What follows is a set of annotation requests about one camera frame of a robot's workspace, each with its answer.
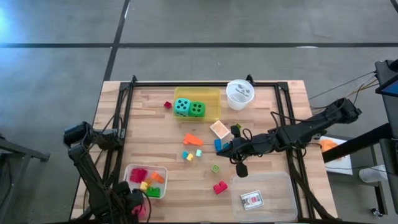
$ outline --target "concrete floor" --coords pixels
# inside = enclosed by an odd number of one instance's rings
[[[0,43],[112,42],[124,1],[0,0]],[[389,0],[133,0],[121,42],[396,42],[398,13]],[[0,133],[42,152],[32,161],[13,212],[20,223],[67,220],[78,173],[62,144],[63,129],[93,120],[110,49],[0,49]],[[396,48],[119,49],[111,80],[304,80],[308,96],[397,58]],[[313,106],[345,96],[357,80],[319,96]],[[360,94],[359,121],[330,128],[354,137],[387,121],[373,90]],[[373,188],[331,182],[339,217],[374,218]]]

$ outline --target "red block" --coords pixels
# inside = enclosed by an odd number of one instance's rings
[[[172,104],[169,101],[166,101],[166,103],[164,103],[164,107],[166,109],[170,109],[172,107]]]
[[[130,181],[135,183],[141,183],[142,181],[145,180],[147,174],[148,171],[144,169],[135,168],[130,173]]]
[[[216,194],[223,192],[227,188],[228,188],[228,186],[226,185],[226,183],[224,183],[224,181],[220,181],[218,184],[213,186],[214,192]]]

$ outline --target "toy block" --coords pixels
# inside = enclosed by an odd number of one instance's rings
[[[201,150],[197,149],[197,157],[201,157]]]
[[[195,146],[202,146],[203,145],[203,141],[202,140],[200,140],[200,139],[196,138],[194,135],[188,134],[188,133],[185,134],[185,138],[184,138],[184,140],[182,142],[184,143],[184,145],[187,145],[187,144],[193,144]]]
[[[170,109],[172,107],[172,104],[169,101],[166,101],[163,105],[166,109]]]
[[[130,181],[135,183],[141,183],[147,176],[148,171],[145,169],[135,168],[130,173]]]
[[[148,189],[148,184],[144,181],[141,182],[141,186],[139,187],[141,190],[147,190]]]
[[[183,151],[182,152],[182,159],[186,159],[188,157],[188,152],[187,151]]]
[[[214,147],[216,147],[216,152],[221,151],[221,140],[220,139],[215,139],[214,140]]]
[[[188,116],[191,101],[185,98],[178,98],[174,102],[174,112],[177,116]]]
[[[138,218],[144,218],[146,212],[147,210],[145,208],[145,205],[137,205],[131,210],[131,213],[133,215],[138,215]]]
[[[147,183],[148,187],[150,187],[152,185],[152,180],[150,178],[146,178],[145,183]]]
[[[153,187],[148,187],[147,189],[147,195],[148,197],[160,197],[160,189],[158,187],[153,188]]]
[[[220,167],[218,165],[216,165],[216,164],[214,164],[211,167],[211,171],[213,171],[214,173],[217,173],[219,170],[220,170]]]
[[[216,121],[210,126],[210,129],[220,138],[223,139],[230,131],[221,121]]]
[[[218,184],[213,186],[213,190],[217,195],[226,190],[227,188],[228,186],[226,185],[226,183],[224,183],[224,181],[220,181]]]
[[[204,103],[200,101],[191,102],[189,106],[189,116],[204,117],[205,111],[206,111],[206,106]]]
[[[156,172],[153,172],[150,177],[158,183],[161,183],[161,184],[164,183],[164,178]]]
[[[188,159],[189,161],[192,161],[193,155],[192,155],[192,154],[189,154],[189,155],[187,156],[187,159]]]

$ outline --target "yellow plastic tray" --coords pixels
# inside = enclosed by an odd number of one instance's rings
[[[176,87],[174,91],[174,102],[178,98],[186,98],[193,101],[201,101],[206,106],[205,116],[202,118],[176,116],[173,106],[174,117],[181,121],[218,121],[221,116],[221,97],[219,88],[210,87]]]

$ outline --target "wooden tabletop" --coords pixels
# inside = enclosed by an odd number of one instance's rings
[[[304,82],[301,80],[287,82],[295,117],[309,118],[312,114]],[[119,85],[120,82],[104,82],[94,128],[102,129],[112,117]],[[215,195],[213,191],[213,186],[221,180],[229,184],[231,178],[236,175],[235,167],[229,163],[228,158],[216,156],[214,147],[216,136],[209,128],[211,123],[179,122],[173,117],[172,110],[163,107],[165,101],[174,102],[174,88],[134,88],[120,178],[123,178],[128,164],[167,168],[169,179],[165,197],[161,200],[151,200],[152,222],[236,222],[233,217],[230,192]],[[225,88],[220,90],[220,120],[225,126],[230,127],[239,123],[242,127],[250,129],[253,135],[265,133],[275,127],[270,115],[271,111],[277,111],[273,88],[255,87],[254,100],[241,111],[229,109]],[[202,139],[204,145],[184,146],[182,140],[185,133],[194,134]],[[231,136],[224,139],[225,141],[231,139]],[[202,158],[195,157],[192,162],[182,159],[182,151],[187,150],[194,154],[196,149],[202,150]],[[99,154],[100,149],[96,147],[90,151],[93,160]],[[103,173],[105,154],[102,154],[97,165],[100,174]],[[320,148],[315,144],[309,145],[304,161],[311,191],[326,210],[336,217],[335,203]],[[213,164],[220,167],[217,174],[211,171]],[[284,152],[250,157],[245,164],[250,174],[280,171],[289,173]],[[80,180],[71,218],[82,214],[84,192],[85,185]],[[303,193],[301,191],[300,193],[306,214],[305,200]]]

